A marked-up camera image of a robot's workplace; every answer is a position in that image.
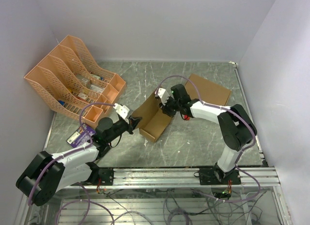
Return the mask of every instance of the purple card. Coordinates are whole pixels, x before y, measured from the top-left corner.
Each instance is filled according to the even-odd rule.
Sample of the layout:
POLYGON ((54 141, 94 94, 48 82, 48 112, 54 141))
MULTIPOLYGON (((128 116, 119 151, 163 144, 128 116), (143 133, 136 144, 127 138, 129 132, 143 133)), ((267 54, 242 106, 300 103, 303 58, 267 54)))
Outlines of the purple card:
MULTIPOLYGON (((91 136, 96 133, 93 128, 85 123, 83 123, 83 127, 91 136)), ((86 134, 82 127, 79 127, 66 141, 71 147, 76 148, 77 146, 84 144, 87 140, 89 140, 89 135, 86 134)))

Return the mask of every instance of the gray marble table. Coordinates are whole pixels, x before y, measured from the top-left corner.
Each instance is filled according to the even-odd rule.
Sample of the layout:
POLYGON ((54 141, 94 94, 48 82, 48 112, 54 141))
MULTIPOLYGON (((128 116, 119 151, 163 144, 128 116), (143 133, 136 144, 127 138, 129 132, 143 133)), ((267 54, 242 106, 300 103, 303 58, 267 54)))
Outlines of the gray marble table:
MULTIPOLYGON (((228 105, 239 103, 245 107, 240 85, 233 66, 229 63, 168 63, 168 62, 100 62, 99 65, 118 73, 127 82, 127 88, 118 103, 136 109, 167 76, 191 73, 207 78, 232 91, 228 105)), ((170 78, 163 87, 170 89, 181 78, 170 78)), ((117 121, 112 112, 110 117, 117 121)), ((66 139, 78 128, 78 121, 56 114, 46 151, 57 153, 71 149, 66 139)), ((139 131, 124 134, 120 144, 110 150, 97 164, 101 167, 163 167, 214 165, 224 148, 217 124, 191 119, 183 121, 175 116, 156 143, 148 142, 139 131)), ((261 165, 258 147, 247 150, 240 165, 261 165)))

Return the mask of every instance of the wire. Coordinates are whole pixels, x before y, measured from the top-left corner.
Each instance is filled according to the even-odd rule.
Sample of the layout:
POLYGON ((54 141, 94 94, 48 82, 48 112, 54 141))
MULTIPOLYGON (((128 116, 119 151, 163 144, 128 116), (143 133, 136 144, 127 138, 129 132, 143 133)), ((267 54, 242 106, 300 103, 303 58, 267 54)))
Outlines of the wire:
POLYGON ((127 211, 127 212, 121 214, 120 216, 118 216, 118 217, 114 220, 114 222, 115 222, 116 220, 118 220, 119 218, 123 217, 124 215, 130 214, 130 213, 140 215, 142 218, 144 218, 146 221, 148 221, 150 225, 154 225, 153 222, 152 222, 147 216, 145 216, 144 214, 142 214, 142 213, 140 213, 140 212, 134 211, 134 210, 130 210, 130 211, 127 211))
POLYGON ((41 178, 43 177, 44 173, 49 169, 49 167, 50 167, 53 163, 55 163, 56 161, 58 161, 58 160, 60 160, 60 159, 62 159, 62 158, 64 158, 64 157, 67 157, 67 156, 69 156, 69 155, 71 155, 71 154, 73 154, 73 153, 76 153, 76 152, 85 150, 85 149, 87 149, 87 148, 89 148, 89 147, 92 146, 92 144, 93 144, 92 137, 91 137, 91 135, 89 134, 89 132, 88 132, 88 131, 84 128, 84 126, 82 125, 82 114, 83 114, 83 112, 84 112, 88 107, 90 107, 90 106, 92 106, 92 105, 108 105, 108 106, 113 106, 113 107, 114 107, 114 104, 102 103, 102 102, 94 102, 94 103, 88 104, 87 106, 85 106, 85 107, 82 109, 82 111, 81 111, 81 113, 80 113, 80 115, 79 115, 79 117, 78 117, 78 122, 79 122, 79 125, 81 126, 81 128, 85 131, 86 135, 89 136, 89 138, 90 138, 90 143, 89 143, 85 148, 84 148, 84 147, 74 148, 74 149, 72 149, 71 151, 65 153, 63 156, 56 157, 55 159, 53 159, 51 162, 49 162, 49 163, 45 166, 45 168, 41 171, 40 175, 38 176, 37 180, 35 181, 35 183, 34 183, 32 189, 31 189, 31 191, 30 191, 29 198, 28 198, 28 206, 30 206, 30 205, 33 204, 33 202, 32 202, 32 197, 33 197, 33 195, 34 195, 34 191, 36 190, 36 188, 37 188, 37 186, 38 186, 38 184, 39 184, 41 178))
POLYGON ((248 216, 249 216, 249 213, 253 210, 255 204, 258 202, 258 200, 259 200, 266 192, 267 192, 267 191, 265 191, 265 192, 262 193, 262 195, 254 202, 252 208, 251 208, 248 212, 243 213, 242 215, 240 215, 231 225, 233 225, 233 224, 234 224, 238 219, 240 219, 242 216, 245 216, 246 214, 248 214, 248 216))
POLYGON ((180 112, 180 115, 181 115, 181 118, 182 118, 184 121, 186 121, 186 119, 185 119, 185 118, 183 118, 183 115, 181 114, 181 112, 180 112))
POLYGON ((209 201, 208 201, 208 198, 206 198, 206 202, 207 202, 207 205, 208 205, 208 208, 210 209, 210 212, 212 213, 213 217, 215 218, 215 220, 218 222, 219 225, 222 225, 222 223, 220 222, 220 220, 218 219, 218 217, 215 215, 215 213, 211 210, 211 206, 209 204, 209 201))
POLYGON ((189 225, 189 223, 191 223, 191 225, 193 224, 192 220, 188 216, 188 213, 184 209, 180 208, 179 206, 177 209, 174 209, 173 211, 169 211, 167 207, 167 200, 168 200, 168 192, 167 192, 167 196, 165 198, 164 204, 163 204, 163 216, 164 216, 164 221, 166 225, 170 225, 170 222, 175 215, 183 215, 186 220, 186 225, 189 225), (167 210, 170 212, 168 216, 168 221, 166 220, 166 216, 165 216, 165 206, 167 210))
MULTIPOLYGON (((108 195, 107 193, 103 193, 105 196, 108 196, 110 199, 112 199, 114 202, 116 202, 118 205, 120 205, 122 208, 124 208, 127 212, 129 212, 126 207, 124 207, 121 203, 119 203, 118 201, 116 201, 115 199, 113 199, 110 195, 108 195)), ((136 225, 135 220, 134 220, 134 216, 131 215, 132 218, 132 222, 134 223, 134 225, 136 225)))
POLYGON ((107 193, 109 196, 112 196, 112 195, 114 195, 114 194, 116 194, 116 193, 118 193, 118 192, 120 192, 120 191, 123 191, 124 189, 120 189, 120 190, 117 190, 117 191, 115 191, 114 193, 107 193))
POLYGON ((111 147, 111 148, 116 147, 116 146, 120 143, 121 138, 122 138, 122 135, 120 135, 120 138, 118 139, 117 144, 116 144, 115 146, 112 146, 112 143, 110 143, 110 147, 111 147))
MULTIPOLYGON (((82 187, 82 189, 84 190, 84 192, 86 193, 86 196, 87 196, 87 200, 83 200, 83 201, 85 201, 85 202, 88 203, 88 204, 87 204, 86 212, 85 212, 85 214, 84 214, 82 220, 78 223, 78 225, 81 225, 81 224, 84 222, 84 220, 85 220, 85 218, 86 218, 86 216, 87 216, 87 214, 88 214, 88 212, 89 212, 89 209, 90 209, 90 206, 91 206, 91 198, 90 198, 89 193, 87 192, 86 188, 85 188, 80 182, 79 182, 78 184, 80 185, 80 187, 82 187)), ((55 217, 55 225, 58 224, 58 219, 59 219, 59 216, 60 216, 60 213, 61 213, 62 209, 64 209, 66 206, 68 206, 68 205, 71 204, 71 203, 79 202, 79 201, 82 201, 82 200, 71 201, 71 202, 66 203, 64 206, 62 206, 62 207, 59 209, 59 211, 57 212, 57 214, 56 214, 56 217, 55 217)))
POLYGON ((248 217, 249 217, 249 215, 250 215, 250 212, 253 210, 254 206, 255 206, 256 203, 258 202, 258 200, 259 200, 262 196, 264 196, 264 194, 265 194, 266 192, 267 192, 267 191, 263 192, 262 195, 254 202, 252 208, 248 211, 248 217))
MULTIPOLYGON (((171 198, 174 200, 174 202, 175 202, 175 204, 177 205, 177 207, 178 207, 178 208, 181 208, 181 207, 179 206, 179 204, 176 202, 175 198, 172 196, 172 194, 170 194, 170 196, 171 196, 171 198)), ((167 208, 167 210, 171 213, 171 211, 170 211, 169 208, 168 208, 167 202, 166 202, 166 208, 167 208)), ((197 212, 197 213, 194 213, 194 212, 187 212, 187 214, 190 215, 190 216, 196 216, 196 215, 200 215, 200 214, 208 214, 208 213, 204 213, 204 212, 206 212, 206 211, 208 211, 208 210, 210 210, 210 208, 204 209, 204 210, 202 210, 202 211, 200 211, 200 212, 197 212)))

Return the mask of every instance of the open cardboard box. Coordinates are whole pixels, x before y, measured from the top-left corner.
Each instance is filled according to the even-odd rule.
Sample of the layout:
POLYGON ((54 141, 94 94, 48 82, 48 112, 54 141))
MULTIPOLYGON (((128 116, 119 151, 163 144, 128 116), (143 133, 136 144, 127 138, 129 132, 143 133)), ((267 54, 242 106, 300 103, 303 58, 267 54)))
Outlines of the open cardboard box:
MULTIPOLYGON (((226 105, 231 90, 195 74, 191 74, 189 79, 197 86, 203 101, 211 104, 226 105)), ((191 99, 198 98, 195 88, 190 82, 185 84, 185 88, 191 99)), ((139 128, 142 136, 152 142, 157 141, 172 120, 171 117, 163 114, 159 108, 159 103, 160 100, 155 98, 155 92, 152 92, 146 101, 132 113, 133 117, 142 117, 137 128, 139 128)))

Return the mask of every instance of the plastic basket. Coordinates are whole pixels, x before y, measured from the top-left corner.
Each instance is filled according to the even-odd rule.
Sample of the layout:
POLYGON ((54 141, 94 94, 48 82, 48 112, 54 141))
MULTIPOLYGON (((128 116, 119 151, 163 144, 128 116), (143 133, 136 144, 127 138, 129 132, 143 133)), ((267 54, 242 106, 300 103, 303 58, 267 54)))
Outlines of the plastic basket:
MULTIPOLYGON (((72 49, 58 45, 25 76, 25 79, 53 111, 78 120, 82 108, 86 105, 93 102, 113 104, 125 89, 126 83, 119 75, 106 72, 108 74, 104 73, 105 80, 92 77, 72 49), (103 92, 100 94, 86 88, 74 73, 80 74, 88 78, 92 84, 104 88, 103 92), (80 92, 88 96, 86 102, 76 97, 80 92)), ((93 105, 82 114, 82 120, 95 128, 99 120, 107 116, 111 109, 111 106, 93 105)))
POLYGON ((99 67, 81 39, 68 35, 60 42, 60 45, 73 50, 89 72, 103 77, 104 82, 110 83, 119 93, 124 91, 126 82, 118 74, 99 67))

